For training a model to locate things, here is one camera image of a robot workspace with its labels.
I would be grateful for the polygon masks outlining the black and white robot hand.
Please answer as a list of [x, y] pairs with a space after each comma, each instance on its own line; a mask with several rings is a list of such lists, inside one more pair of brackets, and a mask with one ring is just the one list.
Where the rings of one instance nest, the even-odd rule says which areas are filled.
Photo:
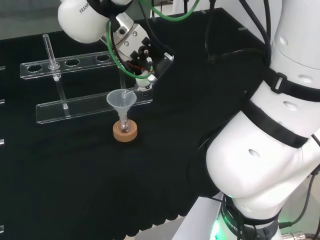
[[109, 41], [122, 68], [141, 77], [135, 79], [135, 93], [151, 98], [153, 86], [174, 61], [172, 51], [160, 45], [126, 13], [115, 17], [115, 26], [110, 26]]

